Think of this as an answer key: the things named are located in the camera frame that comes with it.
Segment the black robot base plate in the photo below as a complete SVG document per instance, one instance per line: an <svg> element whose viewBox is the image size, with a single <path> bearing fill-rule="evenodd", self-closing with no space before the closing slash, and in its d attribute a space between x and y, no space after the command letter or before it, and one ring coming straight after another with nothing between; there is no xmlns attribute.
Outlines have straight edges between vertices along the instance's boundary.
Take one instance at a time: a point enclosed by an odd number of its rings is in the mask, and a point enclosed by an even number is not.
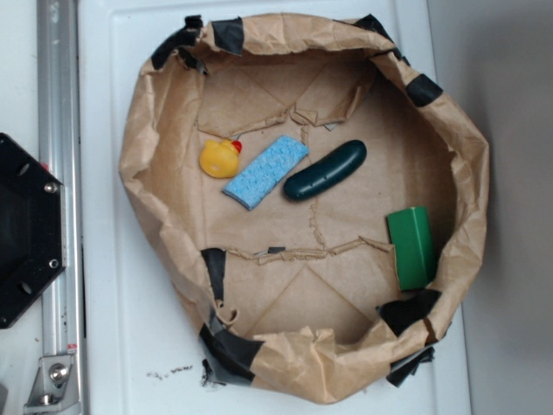
<svg viewBox="0 0 553 415"><path fill-rule="evenodd" d="M8 329L65 269L63 185L1 135L1 328Z"/></svg>

